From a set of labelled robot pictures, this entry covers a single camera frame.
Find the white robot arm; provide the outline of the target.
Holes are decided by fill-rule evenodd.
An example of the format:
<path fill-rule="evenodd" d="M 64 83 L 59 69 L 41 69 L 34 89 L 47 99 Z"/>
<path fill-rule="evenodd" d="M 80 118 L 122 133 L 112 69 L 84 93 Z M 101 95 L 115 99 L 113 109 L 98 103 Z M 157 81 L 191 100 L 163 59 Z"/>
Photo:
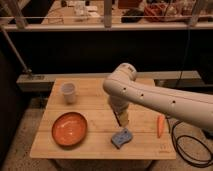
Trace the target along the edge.
<path fill-rule="evenodd" d="M 137 83 L 136 76 L 133 65 L 122 63 L 105 78 L 103 89 L 116 114 L 132 102 L 213 132 L 213 95 L 149 86 Z"/>

